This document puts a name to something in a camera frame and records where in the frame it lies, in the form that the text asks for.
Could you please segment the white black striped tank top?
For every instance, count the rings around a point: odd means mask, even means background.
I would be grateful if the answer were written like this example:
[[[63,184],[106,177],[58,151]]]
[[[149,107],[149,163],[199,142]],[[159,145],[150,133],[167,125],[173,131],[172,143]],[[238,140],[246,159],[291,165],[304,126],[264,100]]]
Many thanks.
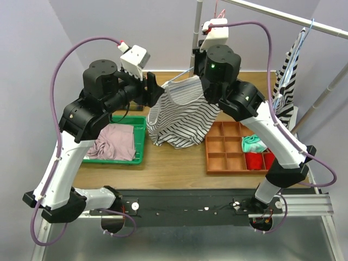
[[[164,93],[146,118],[148,135],[156,146],[168,143],[174,148],[199,145],[220,109],[209,104],[198,76],[178,82],[165,82]]]

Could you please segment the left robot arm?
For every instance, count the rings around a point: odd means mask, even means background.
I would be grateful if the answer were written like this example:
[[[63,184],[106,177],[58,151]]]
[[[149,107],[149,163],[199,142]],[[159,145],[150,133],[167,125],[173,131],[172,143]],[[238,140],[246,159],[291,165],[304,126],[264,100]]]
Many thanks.
[[[31,208],[42,209],[49,223],[70,223],[87,210],[103,209],[114,215],[120,210],[121,194],[110,186],[83,190],[72,183],[89,148],[106,127],[112,114],[131,101],[152,107],[164,89],[156,76],[148,72],[145,79],[118,69],[110,60],[93,61],[83,72],[84,87],[75,101],[68,104],[58,126],[59,143],[38,187],[25,193],[23,201]]]

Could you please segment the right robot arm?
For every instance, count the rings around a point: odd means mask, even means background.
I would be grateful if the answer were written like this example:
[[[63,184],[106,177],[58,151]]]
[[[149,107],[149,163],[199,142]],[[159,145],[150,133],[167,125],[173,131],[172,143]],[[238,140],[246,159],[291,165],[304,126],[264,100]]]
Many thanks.
[[[306,179],[310,160],[306,154],[313,156],[316,149],[299,142],[280,120],[273,120],[263,94],[253,84],[238,79],[241,57],[230,47],[200,40],[192,53],[194,74],[199,76],[206,101],[253,131],[275,156],[249,201],[250,209],[262,213],[281,188]]]

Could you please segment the blue wire hanger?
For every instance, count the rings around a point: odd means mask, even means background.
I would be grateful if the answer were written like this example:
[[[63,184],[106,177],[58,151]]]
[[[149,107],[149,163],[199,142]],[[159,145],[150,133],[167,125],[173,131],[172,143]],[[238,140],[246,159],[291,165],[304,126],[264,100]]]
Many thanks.
[[[187,69],[186,71],[181,72],[177,76],[175,76],[175,77],[171,78],[170,80],[168,80],[166,83],[173,82],[174,80],[180,78],[181,76],[185,75],[186,73],[191,72],[193,69],[194,69],[194,67],[191,67],[191,68]]]

